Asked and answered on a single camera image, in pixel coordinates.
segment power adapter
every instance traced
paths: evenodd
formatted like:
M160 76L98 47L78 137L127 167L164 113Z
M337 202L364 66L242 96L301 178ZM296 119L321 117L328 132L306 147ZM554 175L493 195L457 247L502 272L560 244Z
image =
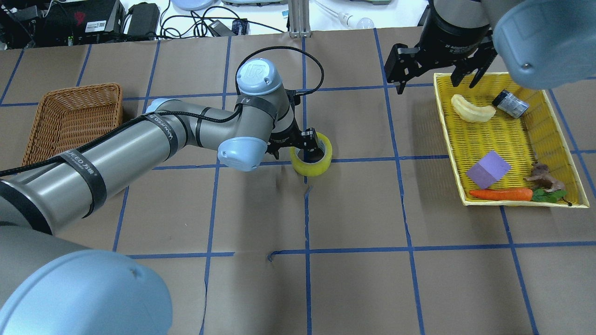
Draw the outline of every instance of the power adapter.
M215 20L212 24L208 25L207 29L209 29L209 32L211 33L211 35L213 35L213 37L236 36L234 33L232 33L232 30L230 30L225 24L223 24L219 20Z
M132 6L128 13L131 16L131 23L126 32L129 36L147 36L146 38L139 38L139 40L150 41L155 39L155 30L157 29L157 21L159 20L159 8L156 4L136 4Z

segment green leaf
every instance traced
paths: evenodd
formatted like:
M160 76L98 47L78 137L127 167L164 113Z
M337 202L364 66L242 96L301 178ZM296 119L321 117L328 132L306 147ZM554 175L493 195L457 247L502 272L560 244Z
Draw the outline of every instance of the green leaf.
M567 191L565 190L547 193L543 188L537 188L532 196L532 201L539 203L557 203L559 199L563 198L565 195L567 195Z

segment purple cube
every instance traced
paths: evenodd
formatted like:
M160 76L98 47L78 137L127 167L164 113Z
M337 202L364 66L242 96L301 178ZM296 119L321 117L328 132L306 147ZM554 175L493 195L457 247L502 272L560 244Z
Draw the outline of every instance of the purple cube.
M472 179L478 187L489 188L492 184L498 182L503 176L511 170L511 165L505 162L495 150L492 150L486 156L482 157L478 163L466 171L466 175Z

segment banana slice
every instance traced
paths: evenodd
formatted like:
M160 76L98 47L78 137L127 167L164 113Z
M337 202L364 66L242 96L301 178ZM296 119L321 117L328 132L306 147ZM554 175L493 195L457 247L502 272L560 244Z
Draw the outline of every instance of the banana slice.
M462 120L468 122L486 122L490 120L496 112L494 107L478 107L467 101L460 94L455 94L451 98L451 104Z

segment light bulb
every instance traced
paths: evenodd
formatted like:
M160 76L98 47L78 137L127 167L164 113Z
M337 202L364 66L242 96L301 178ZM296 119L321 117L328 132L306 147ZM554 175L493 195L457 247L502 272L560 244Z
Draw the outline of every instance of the light bulb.
M360 20L354 15L351 15L346 12L337 13L337 17L344 24L344 26L350 27L352 29L370 29L374 28L373 21L368 17L363 17Z

